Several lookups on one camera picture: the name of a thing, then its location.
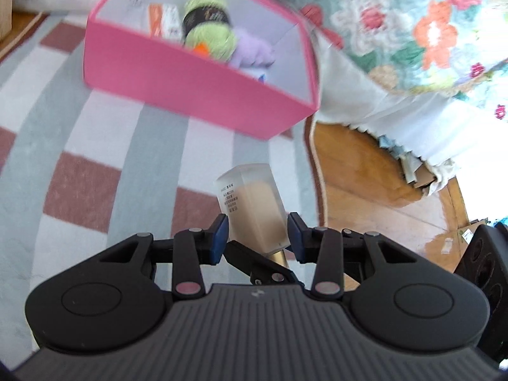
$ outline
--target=ribbed gray panel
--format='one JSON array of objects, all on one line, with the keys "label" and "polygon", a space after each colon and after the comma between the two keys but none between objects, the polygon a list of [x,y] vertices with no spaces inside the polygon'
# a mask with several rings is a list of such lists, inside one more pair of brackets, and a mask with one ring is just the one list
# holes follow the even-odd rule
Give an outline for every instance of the ribbed gray panel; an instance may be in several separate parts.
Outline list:
[{"label": "ribbed gray panel", "polygon": [[339,305],[308,299],[298,286],[215,285],[204,299],[177,303],[156,332],[122,351],[75,357],[43,350],[16,375],[23,381],[477,381],[498,372],[472,349],[434,356],[387,349],[360,333]]}]

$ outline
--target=black speaker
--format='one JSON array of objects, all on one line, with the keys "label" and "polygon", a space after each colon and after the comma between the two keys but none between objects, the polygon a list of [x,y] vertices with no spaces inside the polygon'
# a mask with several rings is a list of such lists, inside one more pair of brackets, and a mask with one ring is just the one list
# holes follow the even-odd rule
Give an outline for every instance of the black speaker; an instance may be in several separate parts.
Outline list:
[{"label": "black speaker", "polygon": [[455,273],[487,296],[490,318],[478,348],[501,362],[508,358],[508,228],[479,226]]}]

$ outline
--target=floral bedspread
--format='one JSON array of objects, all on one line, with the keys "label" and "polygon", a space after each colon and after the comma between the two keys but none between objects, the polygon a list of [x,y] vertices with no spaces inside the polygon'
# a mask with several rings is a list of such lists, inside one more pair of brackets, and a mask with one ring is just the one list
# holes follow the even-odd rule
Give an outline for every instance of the floral bedspread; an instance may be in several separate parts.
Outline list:
[{"label": "floral bedspread", "polygon": [[391,92],[468,93],[508,58],[508,0],[281,1]]}]

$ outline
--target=fabric storage bin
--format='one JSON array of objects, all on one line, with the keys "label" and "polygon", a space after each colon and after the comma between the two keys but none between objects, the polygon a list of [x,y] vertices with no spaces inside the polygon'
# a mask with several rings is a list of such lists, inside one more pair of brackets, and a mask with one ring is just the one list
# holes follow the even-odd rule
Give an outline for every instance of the fabric storage bin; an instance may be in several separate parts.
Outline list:
[{"label": "fabric storage bin", "polygon": [[275,63],[266,82],[181,45],[151,38],[150,3],[102,0],[88,18],[84,79],[97,89],[268,139],[318,109],[318,84],[304,20],[272,0],[225,0],[233,27],[270,42]]}]

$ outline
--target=checkered rug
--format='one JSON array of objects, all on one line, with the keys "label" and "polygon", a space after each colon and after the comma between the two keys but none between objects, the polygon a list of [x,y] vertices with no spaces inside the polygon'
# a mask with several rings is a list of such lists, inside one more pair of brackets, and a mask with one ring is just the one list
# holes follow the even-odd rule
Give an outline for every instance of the checkered rug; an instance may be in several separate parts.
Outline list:
[{"label": "checkered rug", "polygon": [[[270,163],[286,211],[323,223],[310,119],[259,141],[90,90],[84,25],[49,16],[0,64],[0,357],[10,367],[34,348],[24,302],[35,286],[134,233],[209,226],[213,181],[233,166]],[[208,285],[248,282],[224,261],[203,274]],[[170,278],[158,268],[159,286]]]}]

